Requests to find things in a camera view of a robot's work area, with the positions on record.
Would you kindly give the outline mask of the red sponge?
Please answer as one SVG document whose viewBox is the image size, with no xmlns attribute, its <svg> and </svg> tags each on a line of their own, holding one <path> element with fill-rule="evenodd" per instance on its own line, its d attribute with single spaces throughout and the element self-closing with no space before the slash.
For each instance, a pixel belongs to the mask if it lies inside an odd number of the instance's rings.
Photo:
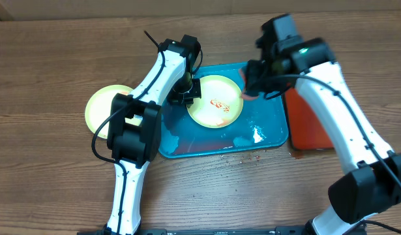
<svg viewBox="0 0 401 235">
<path fill-rule="evenodd" d="M 241 92 L 241 98 L 245 101 L 254 101 L 254 100 L 258 99 L 259 95 L 249 95 L 248 91 L 246 90 L 247 79 L 245 76 L 245 68 L 244 67 L 239 69 L 239 75 L 243 79 L 243 82 L 244 82 L 244 88 Z"/>
</svg>

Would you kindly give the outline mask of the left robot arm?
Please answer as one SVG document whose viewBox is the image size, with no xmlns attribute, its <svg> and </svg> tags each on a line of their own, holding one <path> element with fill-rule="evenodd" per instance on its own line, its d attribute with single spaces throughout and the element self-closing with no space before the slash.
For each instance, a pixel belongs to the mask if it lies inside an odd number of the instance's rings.
<svg viewBox="0 0 401 235">
<path fill-rule="evenodd" d="M 193 77 L 201 45 L 196 37 L 157 44 L 158 57 L 143 82 L 111 103 L 107 147 L 115 164 L 115 191 L 106 234 L 136 234 L 141 224 L 143 180 L 161 141 L 162 105 L 192 104 L 201 96 Z"/>
</svg>

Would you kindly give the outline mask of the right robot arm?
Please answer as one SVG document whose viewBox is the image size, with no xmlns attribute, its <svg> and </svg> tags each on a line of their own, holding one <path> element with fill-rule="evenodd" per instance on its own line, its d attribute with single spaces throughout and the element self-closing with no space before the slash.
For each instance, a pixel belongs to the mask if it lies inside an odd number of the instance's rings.
<svg viewBox="0 0 401 235">
<path fill-rule="evenodd" d="M 271 18 L 261 30 L 261 57 L 242 69 L 244 95 L 273 99 L 294 88 L 325 129 L 344 173 L 329 187 L 323 213 L 275 233 L 364 234 L 373 215 L 401 203 L 401 153 L 371 126 L 323 39 L 304 40 L 289 14 Z"/>
</svg>

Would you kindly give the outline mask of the yellow plate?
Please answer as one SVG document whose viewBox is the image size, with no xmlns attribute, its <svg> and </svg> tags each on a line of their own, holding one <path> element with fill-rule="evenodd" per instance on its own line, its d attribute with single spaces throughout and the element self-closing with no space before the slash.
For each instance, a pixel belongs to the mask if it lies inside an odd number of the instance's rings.
<svg viewBox="0 0 401 235">
<path fill-rule="evenodd" d="M 116 94 L 128 95 L 131 91 L 128 86 L 110 85 L 92 95 L 85 107 L 85 122 L 92 133 L 110 116 L 111 102 Z"/>
<path fill-rule="evenodd" d="M 239 86 L 221 75 L 200 78 L 201 97 L 187 106 L 188 114 L 203 127 L 217 129 L 230 125 L 241 114 L 244 100 Z"/>
</svg>

